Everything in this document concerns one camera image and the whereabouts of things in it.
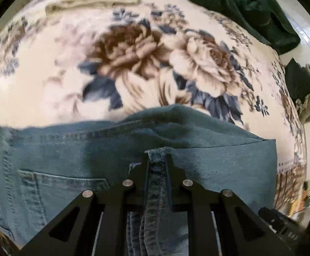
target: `floral fabric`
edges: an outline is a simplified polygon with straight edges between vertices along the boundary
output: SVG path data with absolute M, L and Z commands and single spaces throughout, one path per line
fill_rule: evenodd
M 187 0 L 47 5 L 31 2 L 0 33 L 0 125 L 117 121 L 179 103 L 276 139 L 275 206 L 298 198 L 304 128 L 273 49 Z

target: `green cloth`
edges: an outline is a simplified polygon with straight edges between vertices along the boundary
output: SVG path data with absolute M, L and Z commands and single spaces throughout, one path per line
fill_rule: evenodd
M 278 54 L 294 49 L 300 42 L 276 0 L 189 0 L 208 10 L 222 13 Z
M 302 124 L 310 122 L 310 65 L 292 59 L 285 67 L 285 83 Z

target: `triangular cutout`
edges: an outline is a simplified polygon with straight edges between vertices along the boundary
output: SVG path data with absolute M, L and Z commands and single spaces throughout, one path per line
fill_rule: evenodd
M 263 230 L 240 208 L 235 208 L 244 238 L 246 241 L 253 241 L 264 235 Z
M 77 219 L 79 207 L 75 207 L 56 227 L 50 231 L 50 237 L 67 242 Z

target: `round metal joint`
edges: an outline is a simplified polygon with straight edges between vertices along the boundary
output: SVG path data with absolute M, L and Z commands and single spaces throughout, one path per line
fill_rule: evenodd
M 191 187 L 193 185 L 193 181 L 190 179 L 183 180 L 182 184 L 186 187 Z
M 233 192 L 230 189 L 224 189 L 222 191 L 222 194 L 226 197 L 231 197 L 233 195 Z
M 87 189 L 86 191 L 83 191 L 83 196 L 85 197 L 85 198 L 89 198 L 89 197 L 91 197 L 93 195 L 93 191 L 91 191 L 91 190 L 89 190 L 89 189 Z
M 133 182 L 131 180 L 124 180 L 122 184 L 125 187 L 130 187 L 132 186 Z

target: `blue denim jeans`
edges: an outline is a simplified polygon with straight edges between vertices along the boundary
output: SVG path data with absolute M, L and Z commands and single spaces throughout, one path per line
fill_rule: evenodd
M 166 154 L 206 189 L 232 189 L 255 212 L 273 205 L 275 140 L 173 105 L 119 123 L 0 127 L 0 230 L 26 244 L 82 191 L 123 181 L 144 153 L 149 194 L 145 212 L 128 216 L 129 255 L 188 255 L 187 215 L 167 204 Z

